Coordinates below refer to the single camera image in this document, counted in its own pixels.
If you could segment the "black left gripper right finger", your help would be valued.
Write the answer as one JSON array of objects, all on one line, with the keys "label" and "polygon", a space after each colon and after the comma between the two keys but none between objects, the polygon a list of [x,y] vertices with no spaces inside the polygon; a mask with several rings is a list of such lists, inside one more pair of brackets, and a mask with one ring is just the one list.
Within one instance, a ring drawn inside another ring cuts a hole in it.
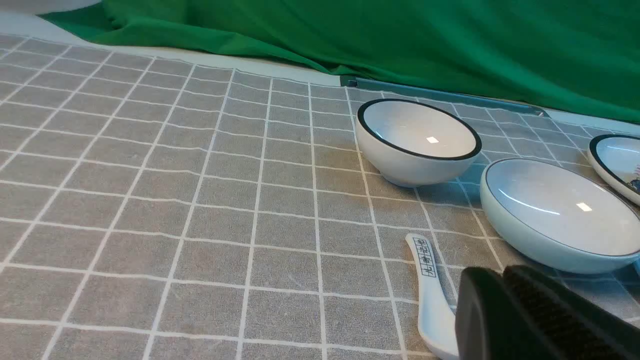
[{"label": "black left gripper right finger", "polygon": [[637,360],[639,329],[524,265],[502,274],[518,325],[550,360]]}]

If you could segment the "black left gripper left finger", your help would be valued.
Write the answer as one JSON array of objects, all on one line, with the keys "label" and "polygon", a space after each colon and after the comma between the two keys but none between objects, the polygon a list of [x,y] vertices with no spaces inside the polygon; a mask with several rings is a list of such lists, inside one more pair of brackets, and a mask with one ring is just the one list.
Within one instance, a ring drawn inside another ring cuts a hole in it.
[{"label": "black left gripper left finger", "polygon": [[455,337],[461,360],[551,358],[551,351],[525,321],[502,276],[487,268],[462,271]]}]

